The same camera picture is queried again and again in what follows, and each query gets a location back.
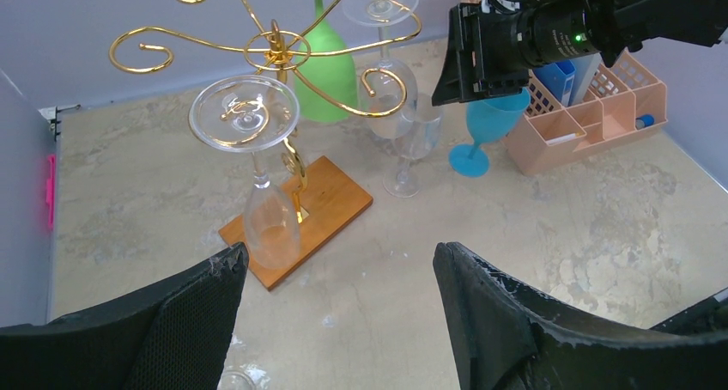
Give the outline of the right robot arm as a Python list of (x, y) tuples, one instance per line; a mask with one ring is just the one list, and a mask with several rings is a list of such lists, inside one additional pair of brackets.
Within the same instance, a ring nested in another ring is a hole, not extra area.
[(531, 71), (623, 52), (665, 38), (711, 47), (724, 40), (727, 0), (481, 0), (450, 9), (446, 56), (432, 103), (518, 94)]

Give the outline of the clear glass back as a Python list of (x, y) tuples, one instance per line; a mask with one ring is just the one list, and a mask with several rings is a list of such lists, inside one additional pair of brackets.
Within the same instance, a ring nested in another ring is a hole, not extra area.
[(419, 93), (416, 110), (409, 117), (410, 129), (394, 140), (397, 163), (385, 174), (384, 188), (394, 197), (411, 198), (420, 191), (414, 165), (427, 157), (437, 146), (442, 132), (444, 112), (434, 107), (431, 95)]

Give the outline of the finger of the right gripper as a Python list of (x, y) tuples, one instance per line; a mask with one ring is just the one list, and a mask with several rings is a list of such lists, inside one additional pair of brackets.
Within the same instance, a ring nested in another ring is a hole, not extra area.
[(459, 3), (449, 9), (445, 60), (431, 100), (434, 107), (484, 98), (476, 73), (478, 59), (473, 59), (475, 43), (471, 35), (479, 12), (479, 3)]

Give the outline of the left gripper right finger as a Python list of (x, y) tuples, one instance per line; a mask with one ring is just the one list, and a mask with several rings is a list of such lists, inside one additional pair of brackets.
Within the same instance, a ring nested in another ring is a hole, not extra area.
[(727, 293), (649, 328), (575, 308), (457, 242), (434, 273), (463, 389), (724, 389)]

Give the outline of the green plastic goblet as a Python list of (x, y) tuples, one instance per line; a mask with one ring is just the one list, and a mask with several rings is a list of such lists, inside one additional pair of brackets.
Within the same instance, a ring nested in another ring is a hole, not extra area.
[[(312, 52), (329, 53), (345, 49), (342, 37), (328, 23), (326, 16), (340, 3), (333, 0), (324, 6), (324, 0), (314, 0), (316, 21), (303, 33)], [(312, 84), (308, 87), (300, 78), (294, 79), (295, 93), (299, 99), (301, 115), (319, 123), (336, 123), (346, 119), (349, 113), (324, 99), (327, 94), (339, 104), (355, 107), (357, 104), (357, 78), (354, 60), (348, 53), (310, 57), (298, 71)]]

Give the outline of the clear glass near left arm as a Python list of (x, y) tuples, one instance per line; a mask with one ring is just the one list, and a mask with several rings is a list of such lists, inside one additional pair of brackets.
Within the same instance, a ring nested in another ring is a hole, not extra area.
[(256, 390), (255, 381), (239, 369), (225, 369), (217, 384), (217, 390)]

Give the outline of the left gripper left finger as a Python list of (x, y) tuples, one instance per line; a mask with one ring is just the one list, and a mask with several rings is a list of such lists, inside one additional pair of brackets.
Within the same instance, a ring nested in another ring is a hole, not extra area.
[(249, 264), (238, 242), (43, 325), (1, 330), (3, 389), (215, 389)]

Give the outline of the clear flute wine glass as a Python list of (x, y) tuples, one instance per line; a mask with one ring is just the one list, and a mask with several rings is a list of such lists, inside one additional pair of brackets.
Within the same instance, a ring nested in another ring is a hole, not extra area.
[(273, 183), (262, 153), (288, 138), (300, 117), (299, 102), (283, 82), (260, 75), (224, 78), (202, 90), (188, 122), (213, 149), (252, 157), (252, 190), (243, 212), (245, 244), (263, 267), (281, 270), (300, 254), (300, 225), (287, 194)]

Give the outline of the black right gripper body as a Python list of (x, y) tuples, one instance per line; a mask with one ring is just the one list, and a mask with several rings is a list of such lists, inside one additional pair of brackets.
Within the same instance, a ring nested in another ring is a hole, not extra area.
[(529, 71), (546, 65), (534, 29), (535, 11), (485, 13), (475, 3), (460, 5), (463, 52), (460, 71), (464, 99), (517, 94), (529, 82)]

